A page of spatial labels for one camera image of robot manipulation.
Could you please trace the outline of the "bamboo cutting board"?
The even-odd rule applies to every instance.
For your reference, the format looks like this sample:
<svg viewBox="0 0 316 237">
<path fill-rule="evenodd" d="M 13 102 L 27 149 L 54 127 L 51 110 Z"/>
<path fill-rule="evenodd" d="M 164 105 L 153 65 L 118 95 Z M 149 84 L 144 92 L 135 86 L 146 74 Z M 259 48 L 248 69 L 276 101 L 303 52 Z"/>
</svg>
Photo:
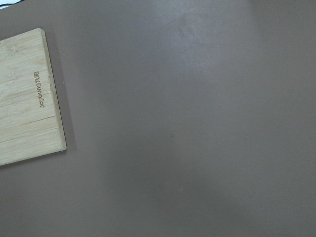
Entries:
<svg viewBox="0 0 316 237">
<path fill-rule="evenodd" d="M 37 28 L 1 40 L 1 165 L 66 149 L 44 30 Z"/>
</svg>

